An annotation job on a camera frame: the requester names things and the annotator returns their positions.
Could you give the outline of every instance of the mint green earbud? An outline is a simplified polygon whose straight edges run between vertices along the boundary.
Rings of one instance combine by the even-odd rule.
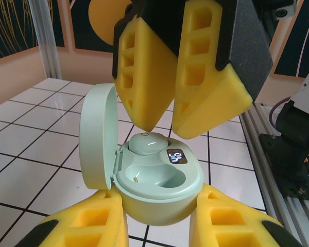
[[[159,133],[140,133],[129,141],[129,150],[138,155],[151,155],[168,147],[165,136]]]

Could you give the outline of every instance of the mint green charging case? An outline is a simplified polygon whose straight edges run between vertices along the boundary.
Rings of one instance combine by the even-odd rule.
[[[117,150],[116,96],[114,83],[108,83],[94,86],[85,97],[79,153],[86,186],[110,190],[114,183],[124,211],[144,224],[170,225],[185,219],[196,208],[203,185],[196,156],[186,144],[168,137],[168,147],[150,155],[130,151],[129,142]],[[167,149],[183,150],[187,163],[173,164]]]

